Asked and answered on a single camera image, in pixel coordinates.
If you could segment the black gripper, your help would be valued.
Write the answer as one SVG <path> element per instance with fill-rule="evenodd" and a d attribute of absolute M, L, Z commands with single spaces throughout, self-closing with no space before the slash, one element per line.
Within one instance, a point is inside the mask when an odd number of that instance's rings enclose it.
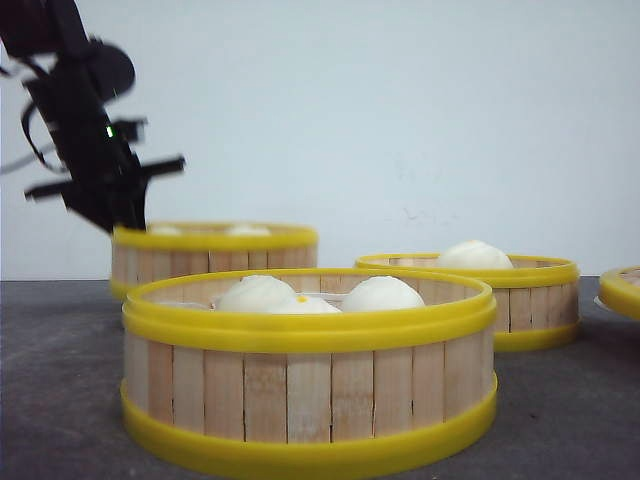
<path fill-rule="evenodd" d="M 130 58 L 118 47 L 90 43 L 80 56 L 61 54 L 52 70 L 25 82 L 32 102 L 23 113 L 23 132 L 38 110 L 59 159 L 71 178 L 34 186 L 28 199 L 59 195 L 67 208 L 111 234 L 116 226 L 146 230 L 146 190 L 151 178 L 180 172 L 177 156 L 142 165 L 131 150 L 143 119 L 109 118 L 104 104 L 135 81 Z"/>

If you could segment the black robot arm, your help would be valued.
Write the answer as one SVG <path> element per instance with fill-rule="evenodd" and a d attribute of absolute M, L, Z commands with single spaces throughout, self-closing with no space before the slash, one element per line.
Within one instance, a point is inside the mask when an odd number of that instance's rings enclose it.
<path fill-rule="evenodd" d="M 107 233 L 146 228 L 146 191 L 156 176 L 180 172 L 181 156 L 141 164 L 132 151 L 145 119 L 111 120 L 107 102 L 132 88 L 135 69 L 119 47 L 86 34 L 73 1 L 4 1 L 1 41 L 10 58 L 29 68 L 30 102 L 23 133 L 40 114 L 69 179 L 35 186 L 26 197 L 60 196 L 65 206 Z"/>

